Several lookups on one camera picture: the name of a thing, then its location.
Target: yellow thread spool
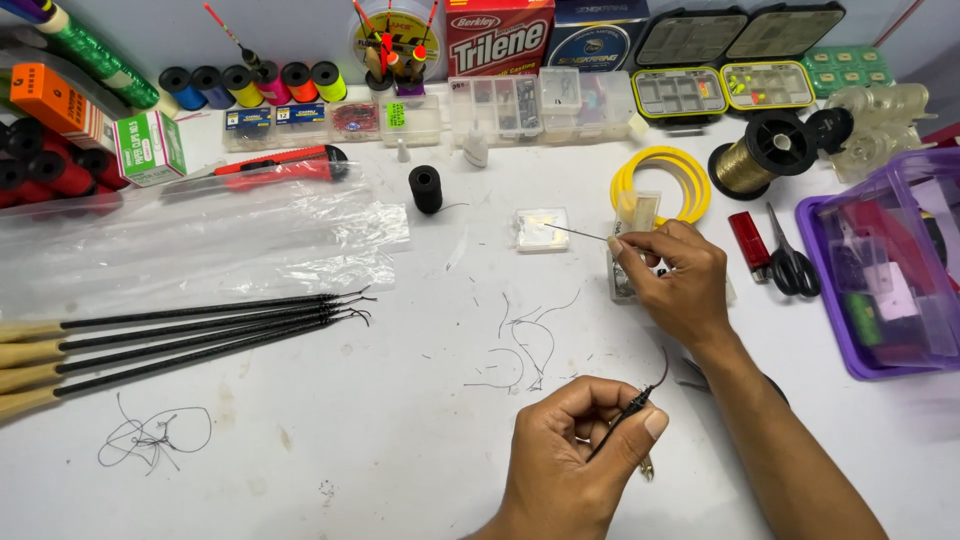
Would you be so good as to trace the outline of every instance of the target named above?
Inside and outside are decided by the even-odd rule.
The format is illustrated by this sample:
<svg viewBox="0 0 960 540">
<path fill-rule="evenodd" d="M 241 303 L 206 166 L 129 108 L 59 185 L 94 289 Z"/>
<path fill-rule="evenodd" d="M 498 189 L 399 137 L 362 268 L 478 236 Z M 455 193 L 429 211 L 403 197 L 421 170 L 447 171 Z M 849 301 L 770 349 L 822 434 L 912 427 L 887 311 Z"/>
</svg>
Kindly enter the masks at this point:
<svg viewBox="0 0 960 540">
<path fill-rule="evenodd" d="M 258 107 L 263 103 L 263 94 L 253 83 L 253 74 L 243 65 L 234 65 L 224 70 L 224 86 L 233 97 L 236 98 L 240 107 L 251 108 Z"/>
<path fill-rule="evenodd" d="M 320 91 L 320 97 L 327 103 L 340 101 L 347 97 L 347 84 L 340 75 L 340 69 L 332 61 L 320 61 L 310 70 L 313 84 Z"/>
</svg>

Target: scissors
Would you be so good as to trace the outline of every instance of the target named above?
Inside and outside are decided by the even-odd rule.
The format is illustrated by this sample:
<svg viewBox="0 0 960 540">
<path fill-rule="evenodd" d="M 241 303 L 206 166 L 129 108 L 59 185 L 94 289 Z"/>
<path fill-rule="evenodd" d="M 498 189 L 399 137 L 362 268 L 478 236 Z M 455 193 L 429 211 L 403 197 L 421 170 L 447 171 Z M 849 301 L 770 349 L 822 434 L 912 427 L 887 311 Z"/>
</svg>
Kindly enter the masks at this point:
<svg viewBox="0 0 960 540">
<path fill-rule="evenodd" d="M 793 249 L 786 241 L 786 235 L 780 228 L 780 222 L 777 221 L 777 215 L 774 208 L 767 203 L 767 212 L 770 213 L 770 219 L 774 222 L 774 234 L 777 236 L 777 242 L 780 245 L 773 254 L 770 255 L 770 273 L 777 284 L 777 288 L 787 296 L 805 296 L 813 298 L 820 294 L 820 278 L 817 277 L 817 270 L 813 267 L 810 259 L 799 251 Z"/>
</svg>

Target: berkley logo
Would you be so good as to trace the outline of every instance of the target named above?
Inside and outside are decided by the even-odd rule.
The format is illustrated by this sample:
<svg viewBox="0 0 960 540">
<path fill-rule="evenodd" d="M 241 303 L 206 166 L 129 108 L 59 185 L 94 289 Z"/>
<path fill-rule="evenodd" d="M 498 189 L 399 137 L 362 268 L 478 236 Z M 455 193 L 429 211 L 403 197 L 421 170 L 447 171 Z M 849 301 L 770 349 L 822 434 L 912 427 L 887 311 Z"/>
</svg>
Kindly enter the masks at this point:
<svg viewBox="0 0 960 540">
<path fill-rule="evenodd" d="M 500 26 L 500 19 L 488 15 L 467 15 L 453 19 L 450 26 L 460 30 L 487 30 L 494 26 Z"/>
</svg>

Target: orange box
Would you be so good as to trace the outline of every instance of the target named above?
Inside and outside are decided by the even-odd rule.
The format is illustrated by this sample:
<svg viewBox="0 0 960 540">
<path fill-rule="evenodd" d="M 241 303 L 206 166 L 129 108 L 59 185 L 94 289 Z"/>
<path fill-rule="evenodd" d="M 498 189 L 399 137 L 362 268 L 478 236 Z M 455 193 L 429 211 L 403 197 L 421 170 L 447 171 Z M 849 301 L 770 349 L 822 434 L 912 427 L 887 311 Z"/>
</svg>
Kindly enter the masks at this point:
<svg viewBox="0 0 960 540">
<path fill-rule="evenodd" d="M 111 121 L 46 65 L 15 65 L 10 100 L 77 146 L 113 153 Z"/>
</svg>

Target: glue bottle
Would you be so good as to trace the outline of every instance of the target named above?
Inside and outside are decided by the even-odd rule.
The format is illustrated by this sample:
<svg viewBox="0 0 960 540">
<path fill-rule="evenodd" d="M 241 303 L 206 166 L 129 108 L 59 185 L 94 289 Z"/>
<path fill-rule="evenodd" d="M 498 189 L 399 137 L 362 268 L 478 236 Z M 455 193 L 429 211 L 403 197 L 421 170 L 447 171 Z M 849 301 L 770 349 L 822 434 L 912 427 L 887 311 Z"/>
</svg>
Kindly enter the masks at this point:
<svg viewBox="0 0 960 540">
<path fill-rule="evenodd" d="M 489 154 L 490 147 L 487 145 L 487 138 L 480 131 L 478 122 L 474 120 L 473 127 L 467 132 L 467 140 L 464 141 L 464 158 L 482 168 L 487 166 Z"/>
</svg>

